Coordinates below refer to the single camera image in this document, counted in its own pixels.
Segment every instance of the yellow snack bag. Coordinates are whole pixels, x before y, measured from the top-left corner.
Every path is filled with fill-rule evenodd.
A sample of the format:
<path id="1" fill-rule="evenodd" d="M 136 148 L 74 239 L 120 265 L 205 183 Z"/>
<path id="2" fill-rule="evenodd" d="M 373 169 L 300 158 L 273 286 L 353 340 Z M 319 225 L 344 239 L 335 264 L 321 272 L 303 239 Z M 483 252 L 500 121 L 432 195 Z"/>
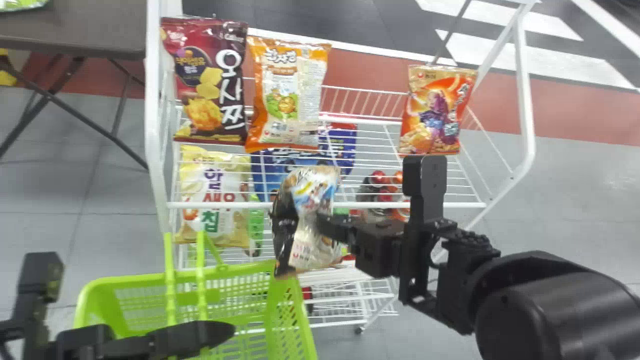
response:
<path id="1" fill-rule="evenodd" d="M 207 151 L 181 145 L 180 196 L 186 202 L 248 202 L 251 161 L 249 156 Z M 248 208 L 183 209 L 177 242 L 194 242 L 206 231 L 220 247 L 249 248 Z"/>

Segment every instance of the table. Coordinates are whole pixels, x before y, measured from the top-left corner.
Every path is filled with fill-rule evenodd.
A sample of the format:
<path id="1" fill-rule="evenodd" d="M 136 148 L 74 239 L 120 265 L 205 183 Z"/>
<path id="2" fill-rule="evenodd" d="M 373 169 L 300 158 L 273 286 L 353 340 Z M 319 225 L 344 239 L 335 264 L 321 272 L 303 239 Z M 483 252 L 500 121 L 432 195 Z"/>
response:
<path id="1" fill-rule="evenodd" d="M 146 0 L 50 0 L 42 8 L 0 13 L 0 47 L 55 54 L 33 79 L 27 79 L 17 71 L 7 56 L 0 56 L 0 70 L 7 71 L 34 91 L 20 121 L 0 145 L 0 158 L 42 109 L 52 102 L 147 168 L 147 163 L 117 137 L 130 84 L 135 82 L 144 86 L 144 82 L 133 76 L 118 60 L 141 60 L 145 57 L 146 6 Z M 51 71 L 64 58 L 71 58 L 71 61 L 59 78 L 46 90 L 38 86 L 40 76 Z M 87 58 L 108 59 L 126 76 L 110 131 L 56 97 Z M 35 101 L 37 94 L 41 97 Z"/>

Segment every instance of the green plastic basket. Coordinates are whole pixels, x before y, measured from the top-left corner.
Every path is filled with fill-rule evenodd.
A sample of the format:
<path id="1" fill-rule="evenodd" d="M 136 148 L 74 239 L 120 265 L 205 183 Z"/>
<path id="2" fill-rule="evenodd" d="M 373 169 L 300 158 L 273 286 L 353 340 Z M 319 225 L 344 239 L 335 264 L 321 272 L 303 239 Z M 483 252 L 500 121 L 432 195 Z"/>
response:
<path id="1" fill-rule="evenodd" d="M 236 336 L 206 359 L 317 359 L 297 278 L 274 279 L 275 260 L 204 267 L 205 235 L 198 234 L 196 268 L 173 267 L 172 235 L 164 236 L 163 274 L 104 277 L 78 298 L 74 327 L 106 323 L 118 338 L 192 320 L 236 326 Z"/>

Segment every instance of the chip bag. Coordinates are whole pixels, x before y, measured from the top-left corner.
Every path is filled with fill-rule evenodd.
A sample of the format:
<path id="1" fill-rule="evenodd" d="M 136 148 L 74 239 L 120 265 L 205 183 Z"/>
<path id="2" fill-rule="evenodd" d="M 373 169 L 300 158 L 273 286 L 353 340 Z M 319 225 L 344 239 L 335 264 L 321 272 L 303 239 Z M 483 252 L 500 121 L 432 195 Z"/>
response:
<path id="1" fill-rule="evenodd" d="M 320 93 L 329 44 L 247 37 L 255 62 L 255 115 L 247 152 L 318 148 Z"/>
<path id="2" fill-rule="evenodd" d="M 161 25 L 164 48 L 175 62 L 177 98 L 188 117 L 174 140 L 244 144 L 242 63 L 247 24 L 163 17 Z"/>
<path id="3" fill-rule="evenodd" d="M 257 201 L 255 194 L 249 192 L 249 156 L 207 151 L 193 145 L 181 145 L 181 150 L 179 190 L 182 201 Z M 197 232 L 204 230 L 216 246 L 248 249 L 250 238 L 261 235 L 263 216 L 263 211 L 254 214 L 248 208 L 183 209 L 176 241 L 194 242 Z"/>
<path id="4" fill-rule="evenodd" d="M 274 201 L 287 174 L 300 167 L 335 165 L 340 167 L 341 175 L 349 175 L 355 159 L 357 128 L 356 124 L 340 122 L 321 126 L 317 151 L 270 148 L 254 152 L 253 186 L 260 201 Z"/>
<path id="5" fill-rule="evenodd" d="M 400 130 L 400 155 L 457 154 L 460 120 L 476 83 L 475 70 L 410 65 Z"/>
<path id="6" fill-rule="evenodd" d="M 330 214 L 340 168 L 297 168 L 287 175 L 271 211 L 277 277 L 325 268 L 342 260 L 342 246 L 321 236 L 316 216 Z"/>

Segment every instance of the black cable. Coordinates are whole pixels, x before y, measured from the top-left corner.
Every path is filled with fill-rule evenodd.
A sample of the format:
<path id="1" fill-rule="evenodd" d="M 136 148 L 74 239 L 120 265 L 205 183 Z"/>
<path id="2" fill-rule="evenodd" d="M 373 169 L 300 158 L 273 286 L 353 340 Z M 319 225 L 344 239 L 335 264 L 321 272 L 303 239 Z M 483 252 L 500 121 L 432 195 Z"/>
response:
<path id="1" fill-rule="evenodd" d="M 2 358 L 2 360 L 14 360 L 9 350 L 6 348 L 6 343 L 0 344 L 0 358 Z"/>

